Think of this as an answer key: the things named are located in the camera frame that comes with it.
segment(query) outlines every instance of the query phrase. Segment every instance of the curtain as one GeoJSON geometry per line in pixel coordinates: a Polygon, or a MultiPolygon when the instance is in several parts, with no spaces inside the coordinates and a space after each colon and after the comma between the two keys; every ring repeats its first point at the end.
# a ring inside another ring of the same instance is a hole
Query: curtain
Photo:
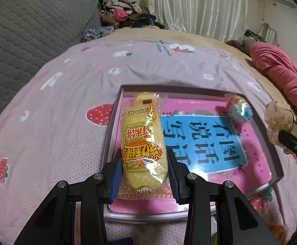
{"type": "Polygon", "coordinates": [[[146,0],[151,14],[171,30],[221,41],[243,36],[248,0],[146,0]]]}

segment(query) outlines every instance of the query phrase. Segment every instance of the gray quilted fabric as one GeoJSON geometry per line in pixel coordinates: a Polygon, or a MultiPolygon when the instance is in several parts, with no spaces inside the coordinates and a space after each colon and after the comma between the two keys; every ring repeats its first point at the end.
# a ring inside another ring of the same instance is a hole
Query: gray quilted fabric
{"type": "Polygon", "coordinates": [[[0,113],[48,61],[101,25],[98,0],[0,1],[0,113]]]}

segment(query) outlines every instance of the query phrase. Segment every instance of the silver screw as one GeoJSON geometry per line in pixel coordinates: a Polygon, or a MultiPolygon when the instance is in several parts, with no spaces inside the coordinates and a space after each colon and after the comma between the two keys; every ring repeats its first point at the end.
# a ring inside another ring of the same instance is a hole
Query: silver screw
{"type": "Polygon", "coordinates": [[[190,180],[195,180],[197,178],[197,175],[195,173],[188,173],[187,178],[190,180]]]}
{"type": "Polygon", "coordinates": [[[234,186],[234,183],[232,181],[226,181],[225,182],[225,185],[228,187],[228,188],[232,188],[234,186]]]}
{"type": "Polygon", "coordinates": [[[58,183],[57,183],[57,186],[59,187],[59,188],[63,188],[63,187],[65,187],[67,185],[67,183],[65,182],[65,181],[59,181],[58,183]]]}
{"type": "Polygon", "coordinates": [[[95,173],[93,175],[93,178],[96,179],[96,180],[100,180],[103,178],[103,174],[102,173],[95,173]]]}

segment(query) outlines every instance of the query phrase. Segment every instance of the blue rectangle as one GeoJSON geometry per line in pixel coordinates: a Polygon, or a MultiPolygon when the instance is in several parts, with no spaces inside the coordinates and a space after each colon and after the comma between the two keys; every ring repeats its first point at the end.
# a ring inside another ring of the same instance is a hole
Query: blue rectangle
{"type": "Polygon", "coordinates": [[[166,148],[194,173],[216,173],[247,164],[228,117],[162,116],[166,148]]]}

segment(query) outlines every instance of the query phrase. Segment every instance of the pink cloth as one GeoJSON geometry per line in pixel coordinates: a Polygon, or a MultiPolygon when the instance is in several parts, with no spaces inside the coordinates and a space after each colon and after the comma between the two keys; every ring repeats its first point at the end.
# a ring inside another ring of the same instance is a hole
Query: pink cloth
{"type": "Polygon", "coordinates": [[[258,42],[250,54],[256,68],[266,74],[297,109],[297,64],[278,47],[258,42]]]}
{"type": "Polygon", "coordinates": [[[118,22],[122,22],[128,18],[128,14],[123,9],[115,8],[114,17],[118,22]]]}

